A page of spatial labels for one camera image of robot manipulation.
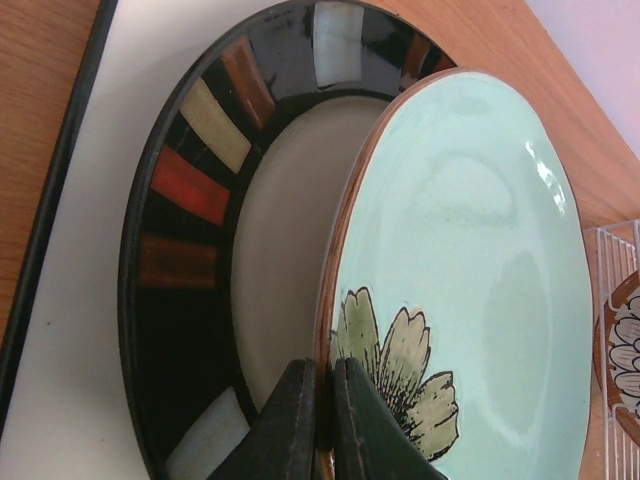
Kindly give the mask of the white wire dish rack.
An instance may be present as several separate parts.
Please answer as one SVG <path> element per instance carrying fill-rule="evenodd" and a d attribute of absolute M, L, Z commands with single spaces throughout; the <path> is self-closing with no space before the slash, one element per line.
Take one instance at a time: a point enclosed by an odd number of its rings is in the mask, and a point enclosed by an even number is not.
<path fill-rule="evenodd" d="M 593 292 L 591 406 L 581 479 L 637 479 L 639 445 L 623 431 L 607 404 L 606 381 L 599 385 L 594 361 L 594 330 L 603 305 L 632 273 L 639 273 L 639 222 L 627 221 L 585 232 Z"/>

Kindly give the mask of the grey bowl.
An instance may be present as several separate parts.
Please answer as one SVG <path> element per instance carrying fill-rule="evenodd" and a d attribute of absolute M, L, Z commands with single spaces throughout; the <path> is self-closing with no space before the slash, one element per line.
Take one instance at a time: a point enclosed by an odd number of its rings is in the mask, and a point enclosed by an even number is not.
<path fill-rule="evenodd" d="M 153 479 L 204 479 L 287 364 L 314 354 L 334 215 L 382 111 L 454 60 L 358 1 L 284 1 L 225 28 L 143 149 L 123 226 L 119 342 Z"/>

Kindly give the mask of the light blue plate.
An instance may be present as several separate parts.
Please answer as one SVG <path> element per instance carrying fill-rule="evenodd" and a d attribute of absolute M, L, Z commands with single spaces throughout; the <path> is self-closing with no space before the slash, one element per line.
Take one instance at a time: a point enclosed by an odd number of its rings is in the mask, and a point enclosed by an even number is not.
<path fill-rule="evenodd" d="M 532 106 L 461 68 L 398 96 L 334 223 L 320 370 L 356 358 L 449 479 L 575 479 L 591 320 L 578 209 Z"/>

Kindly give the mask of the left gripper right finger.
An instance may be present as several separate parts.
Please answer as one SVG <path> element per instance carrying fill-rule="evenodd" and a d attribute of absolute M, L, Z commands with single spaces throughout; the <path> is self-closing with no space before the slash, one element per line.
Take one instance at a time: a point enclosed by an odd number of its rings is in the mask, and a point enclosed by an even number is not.
<path fill-rule="evenodd" d="M 362 364 L 340 358 L 334 369 L 333 433 L 338 479 L 443 479 L 411 444 Z"/>

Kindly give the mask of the floral patterned plate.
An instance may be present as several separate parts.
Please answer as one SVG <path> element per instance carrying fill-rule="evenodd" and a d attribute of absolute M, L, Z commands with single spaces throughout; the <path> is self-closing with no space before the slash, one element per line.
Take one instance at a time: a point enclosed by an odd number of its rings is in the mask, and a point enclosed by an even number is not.
<path fill-rule="evenodd" d="M 607 404 L 631 440 L 639 445 L 639 273 L 629 275 L 603 305 L 594 330 L 599 385 Z"/>

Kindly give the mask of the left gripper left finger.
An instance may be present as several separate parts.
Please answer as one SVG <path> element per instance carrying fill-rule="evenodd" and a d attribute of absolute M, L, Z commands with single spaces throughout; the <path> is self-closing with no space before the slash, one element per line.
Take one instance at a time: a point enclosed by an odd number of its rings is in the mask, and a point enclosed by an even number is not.
<path fill-rule="evenodd" d="M 316 366 L 289 362 L 249 433 L 211 479 L 309 479 L 315 456 Z"/>

